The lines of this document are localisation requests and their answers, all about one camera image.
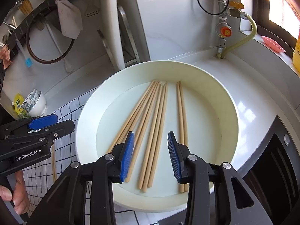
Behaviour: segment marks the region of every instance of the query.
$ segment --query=metal pivot bolt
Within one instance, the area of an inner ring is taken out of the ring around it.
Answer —
[[[230,165],[228,162],[224,162],[224,163],[223,163],[223,168],[225,168],[225,169],[230,169],[230,168],[231,168],[231,165]]]
[[[191,160],[191,161],[196,161],[197,160],[197,156],[195,156],[195,155],[189,155],[188,159]]]
[[[290,144],[290,137],[287,134],[285,134],[283,139],[285,145],[288,146]]]
[[[114,158],[114,156],[113,156],[113,154],[106,154],[104,158],[105,158],[105,160],[109,161],[109,160],[112,160]]]
[[[71,168],[78,168],[79,167],[79,162],[72,162],[71,163]]]

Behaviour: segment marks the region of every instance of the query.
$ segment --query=human hand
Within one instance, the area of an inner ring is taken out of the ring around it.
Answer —
[[[13,201],[15,205],[15,211],[18,215],[24,214],[29,209],[29,199],[25,188],[25,182],[23,178],[23,171],[17,171],[15,173],[16,187],[11,194],[10,190],[0,185],[0,196],[4,201]]]

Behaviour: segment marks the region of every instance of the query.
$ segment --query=bundle of chopsticks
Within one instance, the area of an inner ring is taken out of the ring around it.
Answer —
[[[177,90],[177,104],[178,104],[178,114],[179,114],[179,134],[180,134],[180,143],[183,145],[188,145],[188,126],[187,126],[187,117],[185,113],[185,102],[183,97],[183,90],[181,82],[179,81],[176,84]],[[179,192],[183,193],[188,191],[188,184],[180,184]]]
[[[122,128],[116,135],[110,148],[107,151],[108,153],[111,153],[116,144],[125,142],[128,132],[133,131],[137,123],[139,122],[137,131],[135,132],[134,136],[134,150],[131,158],[131,163],[129,166],[127,178],[125,180],[126,182],[129,182],[135,162],[137,160],[142,140],[145,135],[145,131],[148,126],[148,122],[152,115],[154,103],[156,101],[151,129],[148,137],[147,149],[145,152],[141,175],[138,182],[139,189],[142,189],[144,192],[146,192],[147,187],[152,187],[153,184],[164,128],[164,119],[167,107],[167,93],[167,83],[162,85],[160,82],[153,80],[131,111],[129,117],[124,122]]]

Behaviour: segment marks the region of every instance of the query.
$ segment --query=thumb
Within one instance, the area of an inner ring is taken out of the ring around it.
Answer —
[[[11,201],[13,198],[10,190],[1,185],[0,185],[0,196],[1,196],[2,200],[4,200],[4,201]]]

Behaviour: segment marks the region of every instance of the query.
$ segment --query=logo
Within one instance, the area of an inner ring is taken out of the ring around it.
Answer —
[[[23,159],[25,159],[27,157],[31,157],[31,156],[33,156],[33,155],[35,155],[37,153],[38,153],[38,151],[34,151],[34,152],[30,152],[28,154],[22,155],[20,157],[16,157],[16,161],[20,161],[20,160],[23,160]]]

